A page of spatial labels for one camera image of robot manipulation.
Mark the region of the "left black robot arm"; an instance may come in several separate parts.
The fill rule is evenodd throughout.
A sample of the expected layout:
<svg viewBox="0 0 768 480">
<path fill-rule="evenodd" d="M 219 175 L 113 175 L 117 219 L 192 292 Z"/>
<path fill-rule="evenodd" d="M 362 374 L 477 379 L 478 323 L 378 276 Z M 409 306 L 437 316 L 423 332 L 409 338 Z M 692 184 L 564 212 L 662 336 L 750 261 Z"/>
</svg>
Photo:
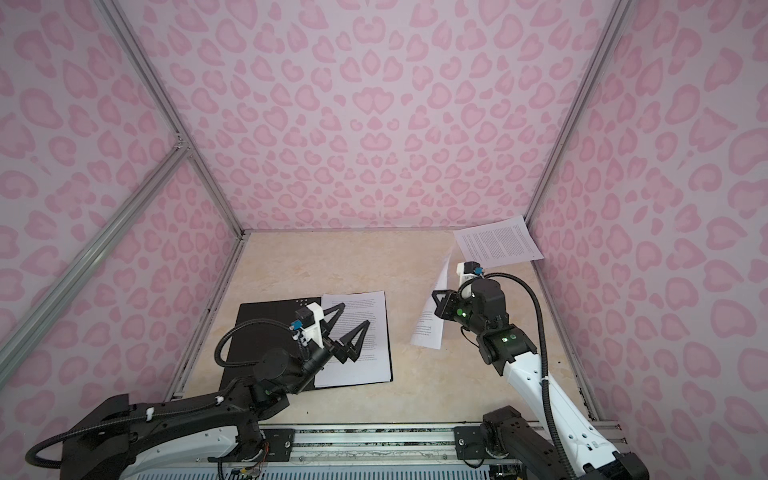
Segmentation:
<svg viewBox="0 0 768 480">
<path fill-rule="evenodd" d="M 57 470 L 63 479 L 118 479 L 147 451 L 225 427 L 234 428 L 234 444 L 214 457 L 214 464 L 262 460 L 267 441 L 260 422 L 285 410 L 290 396 L 304 391 L 331 359 L 345 363 L 360 358 L 370 322 L 360 322 L 335 340 L 331 333 L 344 310 L 344 304 L 323 309 L 311 303 L 297 310 L 291 324 L 257 318 L 237 325 L 216 345 L 214 360 L 221 367 L 231 365 L 221 357 L 224 345 L 251 326 L 273 326 L 289 333 L 300 353 L 273 348 L 260 360 L 247 362 L 251 374 L 205 395 L 136 404 L 125 394 L 112 396 L 74 427 L 32 446 L 25 461 Z"/>
</svg>

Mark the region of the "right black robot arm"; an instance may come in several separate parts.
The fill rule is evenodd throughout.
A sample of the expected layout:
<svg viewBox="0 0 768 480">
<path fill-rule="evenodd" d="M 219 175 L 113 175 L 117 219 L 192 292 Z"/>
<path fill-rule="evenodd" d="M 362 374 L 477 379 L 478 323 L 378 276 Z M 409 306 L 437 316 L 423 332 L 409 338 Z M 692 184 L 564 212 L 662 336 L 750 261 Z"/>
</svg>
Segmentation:
<svg viewBox="0 0 768 480">
<path fill-rule="evenodd" d="M 505 278 L 531 299 L 536 341 L 510 320 L 500 285 Z M 544 428 L 538 433 L 510 406 L 489 412 L 477 445 L 484 455 L 514 459 L 539 479 L 649 478 L 642 460 L 606 439 L 551 375 L 542 306 L 525 281 L 503 273 L 475 276 L 456 290 L 433 291 L 432 299 L 435 316 L 475 335 L 483 362 L 513 387 Z"/>
</svg>

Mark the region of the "printed paper sheet corner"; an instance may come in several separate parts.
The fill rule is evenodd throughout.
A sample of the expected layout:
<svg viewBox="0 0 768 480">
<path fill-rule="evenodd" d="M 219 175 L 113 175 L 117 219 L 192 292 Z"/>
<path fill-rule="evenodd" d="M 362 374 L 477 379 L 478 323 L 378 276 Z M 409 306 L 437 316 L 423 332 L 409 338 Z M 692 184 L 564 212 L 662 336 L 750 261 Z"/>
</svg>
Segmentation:
<svg viewBox="0 0 768 480">
<path fill-rule="evenodd" d="M 496 268 L 544 258 L 522 216 L 454 232 L 466 261 Z"/>
</svg>

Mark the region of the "printed paper sheet wall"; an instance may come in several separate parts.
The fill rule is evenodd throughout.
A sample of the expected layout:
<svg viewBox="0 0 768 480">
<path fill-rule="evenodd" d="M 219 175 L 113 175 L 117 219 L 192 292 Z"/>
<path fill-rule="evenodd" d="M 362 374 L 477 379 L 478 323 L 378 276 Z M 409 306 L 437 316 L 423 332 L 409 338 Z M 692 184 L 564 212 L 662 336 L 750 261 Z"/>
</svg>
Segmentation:
<svg viewBox="0 0 768 480">
<path fill-rule="evenodd" d="M 439 275 L 427 294 L 427 300 L 411 335 L 410 344 L 413 346 L 434 350 L 441 349 L 444 321 L 435 314 L 438 303 L 432 297 L 432 292 L 445 290 L 448 287 L 451 256 L 452 251 L 449 250 L 443 258 Z"/>
</svg>

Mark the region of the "blue black file folder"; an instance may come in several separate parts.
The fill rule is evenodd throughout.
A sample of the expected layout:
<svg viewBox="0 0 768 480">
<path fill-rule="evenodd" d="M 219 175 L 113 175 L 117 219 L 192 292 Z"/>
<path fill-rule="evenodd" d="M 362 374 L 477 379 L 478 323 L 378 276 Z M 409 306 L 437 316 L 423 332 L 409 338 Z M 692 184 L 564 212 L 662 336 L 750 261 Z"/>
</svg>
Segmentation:
<svg viewBox="0 0 768 480">
<path fill-rule="evenodd" d="M 296 311 L 312 302 L 323 309 L 339 303 L 346 305 L 331 333 L 334 340 L 339 340 L 361 322 L 370 321 L 358 361 L 342 364 L 331 359 L 315 377 L 315 388 L 312 390 L 389 383 L 394 380 L 383 291 L 243 303 L 239 307 L 236 324 L 240 326 L 249 320 L 268 319 L 289 325 L 295 319 Z M 223 369 L 221 387 L 237 377 L 251 374 L 253 368 L 250 364 L 260 360 L 263 354 L 273 348 L 286 350 L 291 355 L 300 354 L 300 346 L 287 331 L 270 325 L 246 327 L 236 332 L 227 346 L 229 351 L 222 358 L 233 365 Z"/>
</svg>

